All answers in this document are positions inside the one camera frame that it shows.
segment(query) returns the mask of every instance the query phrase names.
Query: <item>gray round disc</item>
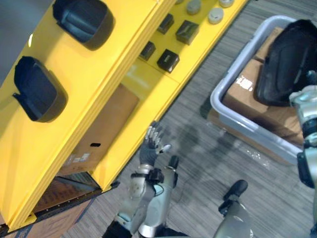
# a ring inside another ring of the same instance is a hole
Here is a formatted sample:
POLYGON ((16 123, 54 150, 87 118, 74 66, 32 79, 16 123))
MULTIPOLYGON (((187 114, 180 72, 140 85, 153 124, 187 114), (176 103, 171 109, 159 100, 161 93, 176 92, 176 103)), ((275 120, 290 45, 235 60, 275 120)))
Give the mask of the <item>gray round disc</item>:
POLYGON ((191 0, 189 3, 187 3, 187 13, 189 15, 197 14, 200 11, 200 8, 202 7, 201 0, 191 0))
POLYGON ((222 7, 230 7, 233 5, 234 0, 219 0, 219 4, 222 7))
POLYGON ((218 24, 223 19, 223 9, 220 7, 214 7, 208 14, 208 20, 211 24, 218 24))

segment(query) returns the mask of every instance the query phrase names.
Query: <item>white label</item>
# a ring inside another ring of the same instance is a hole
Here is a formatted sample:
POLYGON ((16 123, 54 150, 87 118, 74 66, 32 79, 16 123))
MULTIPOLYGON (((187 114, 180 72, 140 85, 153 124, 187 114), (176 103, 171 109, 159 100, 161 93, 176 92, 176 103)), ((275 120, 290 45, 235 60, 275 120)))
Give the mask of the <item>white label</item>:
POLYGON ((253 90, 253 87, 252 87, 253 82, 246 79, 246 77, 243 75, 241 75, 240 77, 237 78, 236 83, 239 84, 244 89, 249 90, 250 92, 252 92, 252 90, 253 90))
POLYGON ((83 156, 80 158, 80 162, 88 160, 89 156, 90 156, 90 153, 83 154, 83 156))
POLYGON ((64 165, 70 165, 73 162, 73 159, 75 158, 74 154, 71 154, 68 159, 66 160, 64 165))
POLYGON ((73 163, 78 163, 79 161, 80 161, 80 157, 75 158, 75 159, 73 160, 73 163))

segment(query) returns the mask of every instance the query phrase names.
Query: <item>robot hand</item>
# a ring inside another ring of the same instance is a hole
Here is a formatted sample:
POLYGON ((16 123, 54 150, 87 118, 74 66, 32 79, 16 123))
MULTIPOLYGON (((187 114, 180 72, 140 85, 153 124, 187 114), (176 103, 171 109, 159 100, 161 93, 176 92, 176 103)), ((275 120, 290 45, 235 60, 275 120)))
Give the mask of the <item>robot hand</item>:
POLYGON ((164 180, 161 170, 154 168, 155 161, 160 153, 171 148, 170 144, 161 146, 162 136, 159 123, 151 123, 140 148, 140 166, 131 175, 129 196, 103 237, 130 238, 144 222, 148 205, 156 194, 154 185, 164 180))
POLYGON ((140 164, 154 166, 158 154, 163 153, 171 148, 170 144, 161 145, 163 137, 162 127, 154 121, 148 128, 144 141, 140 149, 140 164))

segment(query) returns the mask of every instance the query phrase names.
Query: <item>black joint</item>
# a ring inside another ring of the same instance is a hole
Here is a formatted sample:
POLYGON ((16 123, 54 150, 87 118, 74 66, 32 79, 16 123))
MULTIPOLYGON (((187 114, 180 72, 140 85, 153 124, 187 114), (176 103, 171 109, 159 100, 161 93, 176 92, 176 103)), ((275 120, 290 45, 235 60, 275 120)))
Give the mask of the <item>black joint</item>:
POLYGON ((306 138, 310 134, 317 132, 317 118, 310 119, 307 122, 303 123, 303 137, 306 138))
POLYGON ((218 211, 223 215, 226 216, 229 210, 229 207, 234 203, 233 200, 226 200, 224 201, 218 208, 218 211))
POLYGON ((106 233, 103 238, 131 238, 130 232, 125 229, 119 222, 113 221, 110 226, 108 226, 106 233))
POLYGON ((149 172, 147 180, 153 184, 163 183, 164 175, 160 169, 154 168, 149 172))
POLYGON ((175 173, 175 174, 174 174, 174 184, 173 184, 173 188, 176 187, 177 181, 178 181, 178 173, 175 173))
POLYGON ((306 156, 303 152, 297 154, 297 167, 302 183, 310 188, 314 188, 315 185, 309 172, 306 156))

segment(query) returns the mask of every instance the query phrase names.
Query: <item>gray plastic bin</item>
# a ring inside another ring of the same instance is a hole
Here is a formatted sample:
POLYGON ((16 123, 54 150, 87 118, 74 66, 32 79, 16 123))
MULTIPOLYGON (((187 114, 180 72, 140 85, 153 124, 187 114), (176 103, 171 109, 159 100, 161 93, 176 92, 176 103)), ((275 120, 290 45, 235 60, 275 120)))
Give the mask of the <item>gray plastic bin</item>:
POLYGON ((230 85, 235 81, 245 65, 260 48, 265 39, 275 27, 285 28, 295 19, 287 16, 272 16, 265 20, 254 33, 251 40, 246 44, 238 58, 229 68, 225 77, 216 86, 211 94, 212 107, 219 113, 219 120, 225 125, 244 134, 248 138, 269 149, 291 164, 297 163, 297 153, 302 150, 281 137, 271 133, 246 117, 236 113, 222 104, 221 100, 230 85))

